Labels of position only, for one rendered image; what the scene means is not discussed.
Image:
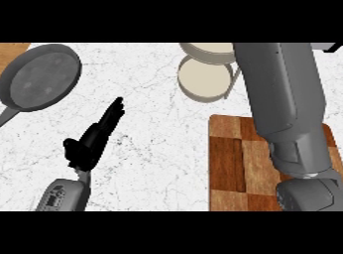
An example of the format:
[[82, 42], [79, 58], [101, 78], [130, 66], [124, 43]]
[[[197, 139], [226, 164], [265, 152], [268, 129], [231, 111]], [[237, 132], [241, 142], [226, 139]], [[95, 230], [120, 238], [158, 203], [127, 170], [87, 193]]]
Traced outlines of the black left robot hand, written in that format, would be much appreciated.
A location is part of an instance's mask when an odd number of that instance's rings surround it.
[[89, 172], [95, 168], [123, 114], [123, 98], [117, 97], [99, 121], [87, 127], [82, 138], [79, 140], [68, 138], [64, 141], [65, 158], [76, 170]]

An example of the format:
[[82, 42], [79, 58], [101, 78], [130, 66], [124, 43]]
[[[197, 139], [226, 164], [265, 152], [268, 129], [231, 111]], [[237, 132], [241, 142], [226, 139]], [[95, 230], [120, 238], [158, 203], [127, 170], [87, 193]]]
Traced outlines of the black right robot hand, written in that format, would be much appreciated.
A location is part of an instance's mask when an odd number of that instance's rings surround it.
[[343, 43], [336, 43], [328, 50], [324, 50], [324, 53], [336, 53], [337, 50], [343, 47]]

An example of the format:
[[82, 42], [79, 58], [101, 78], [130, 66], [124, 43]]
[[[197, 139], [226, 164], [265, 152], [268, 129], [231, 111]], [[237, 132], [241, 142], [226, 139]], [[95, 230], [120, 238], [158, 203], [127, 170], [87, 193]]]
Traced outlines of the beige tiered basket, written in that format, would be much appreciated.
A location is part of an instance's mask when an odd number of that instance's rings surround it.
[[229, 97], [241, 69], [232, 68], [232, 43], [181, 43], [186, 54], [178, 68], [178, 82], [185, 95], [203, 103]]

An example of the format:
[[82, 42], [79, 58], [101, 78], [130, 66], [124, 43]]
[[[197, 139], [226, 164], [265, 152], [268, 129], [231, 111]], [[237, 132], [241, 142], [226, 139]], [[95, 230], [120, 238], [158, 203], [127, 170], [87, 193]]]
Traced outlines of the brown wooden cutting board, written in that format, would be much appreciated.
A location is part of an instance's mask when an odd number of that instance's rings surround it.
[[250, 117], [209, 120], [210, 210], [279, 211], [275, 186], [290, 179], [272, 166]]

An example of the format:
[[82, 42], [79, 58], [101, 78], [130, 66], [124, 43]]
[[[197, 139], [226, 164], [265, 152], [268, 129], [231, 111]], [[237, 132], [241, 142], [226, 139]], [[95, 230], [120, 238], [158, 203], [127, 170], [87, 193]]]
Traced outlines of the grey frying pan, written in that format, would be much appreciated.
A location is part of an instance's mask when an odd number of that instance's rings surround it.
[[76, 51], [62, 44], [34, 47], [8, 64], [0, 74], [0, 127], [20, 112], [43, 110], [73, 91], [83, 64]]

